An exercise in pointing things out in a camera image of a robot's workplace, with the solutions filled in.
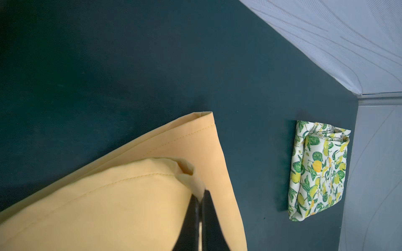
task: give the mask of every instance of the folded fabric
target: folded fabric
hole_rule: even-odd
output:
[[[0,250],[171,250],[191,193],[203,190],[181,158],[211,192],[229,248],[247,250],[211,112],[146,133],[0,212]]]
[[[351,131],[297,121],[288,194],[289,219],[302,221],[341,200]]]

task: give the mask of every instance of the lemon print fabric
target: lemon print fabric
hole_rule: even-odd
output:
[[[302,221],[342,199],[351,131],[297,121],[290,169],[289,219]]]

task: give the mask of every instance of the yellow fabric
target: yellow fabric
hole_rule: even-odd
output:
[[[186,183],[194,179],[184,175],[191,167],[176,172],[183,160],[130,163],[149,157],[194,164],[211,192],[230,249],[247,249],[211,112],[155,129],[1,212],[0,249],[171,250],[191,195],[183,184],[194,193],[202,188],[191,187],[197,180]]]

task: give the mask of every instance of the black object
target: black object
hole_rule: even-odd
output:
[[[0,2],[0,210],[213,111],[248,249],[338,251],[343,198],[289,220],[295,120],[353,131],[358,100],[240,1]]]
[[[230,251],[213,205],[211,193],[204,192],[201,204],[192,195],[186,217],[173,251],[198,251],[199,222],[202,222],[202,250]]]

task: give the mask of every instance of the gray wall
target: gray wall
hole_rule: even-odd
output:
[[[359,106],[341,251],[402,250],[402,105]]]

